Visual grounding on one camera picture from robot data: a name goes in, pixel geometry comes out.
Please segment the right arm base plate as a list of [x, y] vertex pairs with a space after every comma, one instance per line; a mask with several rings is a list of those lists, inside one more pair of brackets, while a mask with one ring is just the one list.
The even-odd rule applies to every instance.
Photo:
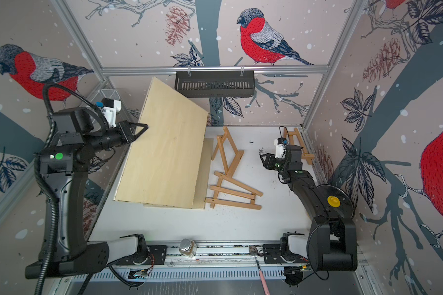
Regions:
[[262, 254], [265, 264], [292, 264], [292, 261], [287, 261], [283, 258], [280, 243], [263, 244]]

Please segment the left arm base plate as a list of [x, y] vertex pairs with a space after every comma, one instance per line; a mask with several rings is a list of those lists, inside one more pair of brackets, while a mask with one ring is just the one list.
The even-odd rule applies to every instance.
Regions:
[[165, 245], [150, 245], [146, 247], [146, 255], [141, 251], [118, 260], [116, 266], [150, 267], [164, 265], [167, 247]]

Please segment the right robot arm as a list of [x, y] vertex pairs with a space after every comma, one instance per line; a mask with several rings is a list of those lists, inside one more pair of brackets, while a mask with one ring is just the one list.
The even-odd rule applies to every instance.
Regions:
[[311, 219], [308, 234], [285, 233], [281, 257], [287, 262], [305, 259], [314, 271], [355, 271], [358, 266], [354, 205], [341, 189], [317, 185], [303, 169], [302, 148], [278, 145], [275, 154], [262, 154], [267, 170], [274, 170], [281, 183], [300, 199]]

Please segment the wooden easel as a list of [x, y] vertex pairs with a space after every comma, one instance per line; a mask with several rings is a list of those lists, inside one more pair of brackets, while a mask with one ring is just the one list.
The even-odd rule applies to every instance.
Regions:
[[[214, 175], [218, 177], [218, 182], [216, 185], [211, 185], [210, 190], [214, 192], [214, 195], [212, 197], [205, 198], [204, 202], [209, 204], [211, 208], [214, 208], [216, 205], [223, 205], [228, 207], [236, 207], [236, 208], [244, 208], [244, 209], [250, 209], [250, 210], [261, 210], [262, 206], [257, 205], [256, 198], [262, 197], [263, 193], [260, 192], [257, 189], [254, 189], [246, 184], [241, 183], [240, 181], [237, 181], [233, 179], [232, 177], [229, 177], [221, 172], [214, 172]], [[230, 188], [224, 188], [222, 187], [222, 183], [226, 181], [230, 184], [235, 185], [240, 190], [236, 189], [230, 189]], [[245, 199], [243, 202], [237, 202], [234, 200], [225, 200], [220, 199], [219, 194], [226, 194], [233, 197], [238, 197]]]
[[227, 127], [223, 127], [223, 133], [216, 137], [216, 146], [212, 153], [212, 160], [216, 156], [220, 156], [225, 175], [233, 177], [243, 155], [244, 151], [236, 146], [230, 130]]
[[302, 159], [306, 160], [308, 165], [313, 165], [315, 155], [310, 153], [306, 147], [300, 130], [295, 127], [293, 130], [285, 129], [283, 135], [286, 137], [290, 145], [297, 145], [302, 147]]

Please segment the black hanging basket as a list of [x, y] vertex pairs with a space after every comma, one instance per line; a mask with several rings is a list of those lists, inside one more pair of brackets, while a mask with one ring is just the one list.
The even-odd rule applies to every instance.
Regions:
[[179, 72], [175, 90], [187, 98], [247, 98], [255, 94], [253, 71]]

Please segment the green circuit board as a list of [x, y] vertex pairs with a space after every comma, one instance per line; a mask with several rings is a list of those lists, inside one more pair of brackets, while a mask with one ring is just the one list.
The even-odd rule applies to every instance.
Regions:
[[150, 271], [149, 269], [144, 270], [131, 270], [128, 275], [128, 279], [136, 280], [136, 279], [145, 279], [148, 277]]

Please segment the pink handled spoon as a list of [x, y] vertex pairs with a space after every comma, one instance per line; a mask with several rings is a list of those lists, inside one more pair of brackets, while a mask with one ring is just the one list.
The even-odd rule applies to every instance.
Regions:
[[269, 292], [269, 289], [268, 289], [268, 285], [267, 285], [265, 276], [264, 276], [264, 274], [262, 272], [262, 269], [261, 269], [259, 261], [258, 261], [258, 250], [257, 250], [257, 247], [255, 245], [250, 245], [249, 246], [249, 254], [251, 256], [253, 256], [254, 259], [255, 259], [255, 263], [256, 263], [257, 269], [258, 269], [258, 274], [259, 274], [260, 280], [262, 282], [264, 294], [265, 295], [270, 295], [270, 292]]

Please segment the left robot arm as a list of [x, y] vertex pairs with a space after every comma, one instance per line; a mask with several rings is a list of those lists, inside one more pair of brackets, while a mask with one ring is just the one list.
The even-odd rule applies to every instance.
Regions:
[[88, 108], [51, 115], [55, 143], [39, 153], [36, 180], [47, 197], [46, 226], [38, 261], [27, 266], [27, 279], [94, 274], [127, 256], [144, 261], [144, 236], [88, 243], [84, 234], [84, 195], [92, 159], [98, 152], [128, 145], [146, 124], [120, 121], [110, 127], [103, 114]]

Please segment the plywood board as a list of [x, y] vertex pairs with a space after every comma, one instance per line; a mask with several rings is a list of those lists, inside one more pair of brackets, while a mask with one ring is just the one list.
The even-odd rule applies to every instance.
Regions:
[[192, 210], [205, 209], [205, 199], [207, 197], [207, 190], [209, 186], [210, 165], [212, 162], [211, 151], [213, 145], [214, 145], [213, 138], [204, 139], [201, 160], [199, 163], [199, 171], [198, 171], [195, 193], [192, 200], [192, 205], [190, 207], [182, 207], [182, 206], [175, 207], [175, 206], [154, 205], [154, 204], [144, 204], [144, 206], [154, 207], [154, 208], [179, 208], [179, 209], [192, 209]]
[[152, 78], [139, 121], [147, 131], [129, 148], [114, 199], [191, 208], [208, 112]]

